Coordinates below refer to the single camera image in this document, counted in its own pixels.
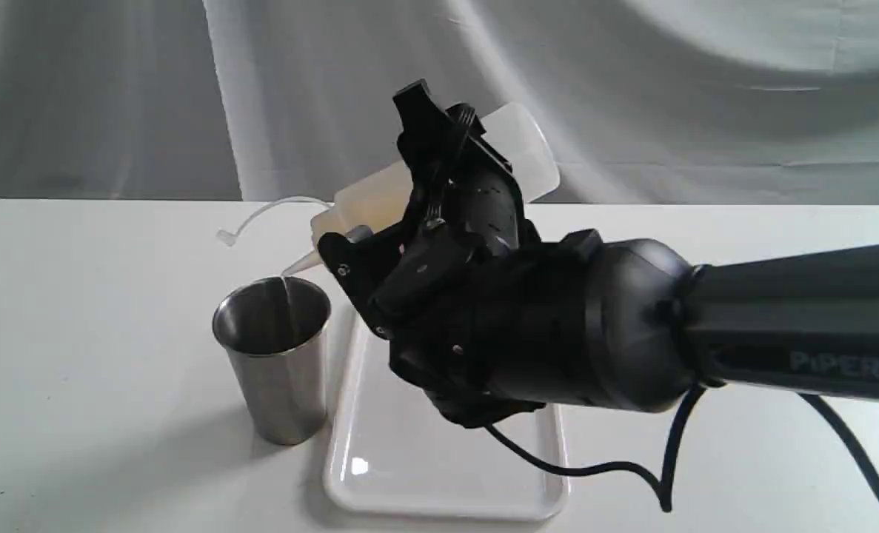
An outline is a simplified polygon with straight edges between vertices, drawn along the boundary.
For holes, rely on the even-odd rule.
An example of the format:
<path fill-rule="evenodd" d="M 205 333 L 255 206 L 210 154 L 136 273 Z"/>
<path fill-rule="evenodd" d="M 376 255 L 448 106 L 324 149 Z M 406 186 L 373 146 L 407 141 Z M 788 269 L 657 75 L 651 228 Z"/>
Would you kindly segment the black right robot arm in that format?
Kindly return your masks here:
<path fill-rule="evenodd" d="M 879 400 L 879 245 L 711 266 L 595 229 L 544 241 L 525 203 L 553 179 L 423 80 L 392 101 L 411 190 L 388 222 L 324 230 L 318 255 L 450 423 L 662 412 L 726 382 Z"/>

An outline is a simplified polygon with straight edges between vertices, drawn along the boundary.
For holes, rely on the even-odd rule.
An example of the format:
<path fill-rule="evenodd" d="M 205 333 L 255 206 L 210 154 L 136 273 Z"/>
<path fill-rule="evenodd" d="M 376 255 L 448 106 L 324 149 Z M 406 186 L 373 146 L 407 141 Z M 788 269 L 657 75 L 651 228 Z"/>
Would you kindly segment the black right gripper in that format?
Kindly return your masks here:
<path fill-rule="evenodd" d="M 392 103 L 402 126 L 396 147 L 412 176 L 406 214 L 441 215 L 443 224 L 318 240 L 361 320 L 392 341 L 392 371 L 467 429 L 550 403 L 601 404 L 586 325 L 601 236 L 538 237 L 512 164 L 484 139 L 472 105 L 443 108 L 425 80 Z"/>

